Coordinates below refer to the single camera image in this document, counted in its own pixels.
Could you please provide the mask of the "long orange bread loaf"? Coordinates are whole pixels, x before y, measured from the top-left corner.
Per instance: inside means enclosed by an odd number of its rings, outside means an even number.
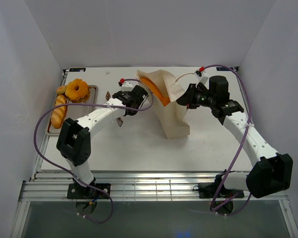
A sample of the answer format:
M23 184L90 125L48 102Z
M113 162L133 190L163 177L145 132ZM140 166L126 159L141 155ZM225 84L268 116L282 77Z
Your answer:
M153 94L161 101L164 107L170 103L170 98L165 97L160 91L160 89L150 79L141 77L140 81L144 83L153 92Z

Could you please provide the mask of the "beige paper bag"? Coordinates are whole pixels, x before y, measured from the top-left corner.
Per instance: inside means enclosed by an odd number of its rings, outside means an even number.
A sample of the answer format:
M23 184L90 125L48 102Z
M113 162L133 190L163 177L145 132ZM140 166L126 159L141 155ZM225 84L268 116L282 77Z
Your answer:
M190 125L184 119L188 111L187 106L181 106L176 102L186 90L177 82L176 77L172 73L161 69L150 73L138 70L136 79L140 80L141 77L150 79L165 97L170 98L170 103L165 107L154 94L149 98L149 101L153 102L155 114L162 125L166 138L177 139L188 136L190 134ZM141 81L140 86L146 90L149 89Z

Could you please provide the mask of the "metal tongs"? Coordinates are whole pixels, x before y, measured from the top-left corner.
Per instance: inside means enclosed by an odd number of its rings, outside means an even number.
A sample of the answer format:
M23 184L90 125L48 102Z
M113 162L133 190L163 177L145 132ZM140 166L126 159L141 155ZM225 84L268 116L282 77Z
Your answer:
M107 101L111 98L111 94L110 94L109 91L107 91L107 93L106 93L106 95L105 95L105 98L106 98ZM116 122L117 122L117 125L118 125L119 127L121 127L122 124L123 124L123 120L122 120L121 118L117 118L117 119L116 119Z

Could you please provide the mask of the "orange ring bread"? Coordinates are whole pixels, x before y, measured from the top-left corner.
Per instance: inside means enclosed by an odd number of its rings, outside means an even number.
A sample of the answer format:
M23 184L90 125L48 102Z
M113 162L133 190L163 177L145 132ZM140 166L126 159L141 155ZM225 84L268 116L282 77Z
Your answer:
M71 101L77 101L88 93L88 84L82 79L75 79L66 86L65 95Z

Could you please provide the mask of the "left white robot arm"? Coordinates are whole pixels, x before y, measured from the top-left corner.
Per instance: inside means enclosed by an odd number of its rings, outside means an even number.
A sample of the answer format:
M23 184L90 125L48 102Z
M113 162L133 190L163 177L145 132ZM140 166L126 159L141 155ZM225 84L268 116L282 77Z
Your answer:
M149 93L136 85L128 91L118 91L100 108L76 120L65 120L59 134L57 149L74 174L76 190L84 197L95 194L96 179L88 164L91 139L110 122L123 116L134 116Z

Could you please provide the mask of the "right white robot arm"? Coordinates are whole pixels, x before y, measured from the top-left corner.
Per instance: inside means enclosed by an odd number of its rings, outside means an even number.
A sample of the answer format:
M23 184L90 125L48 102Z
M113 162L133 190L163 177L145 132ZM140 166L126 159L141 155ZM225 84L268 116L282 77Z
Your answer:
M280 154L247 121L243 107L230 99L228 81L224 76L212 76L208 87L201 82L190 84L176 102L189 109L210 108L212 115L240 143L251 162L252 170L248 173L217 175L213 187L218 196L226 197L232 190L244 190L255 198L261 198L289 189L293 170L291 156Z

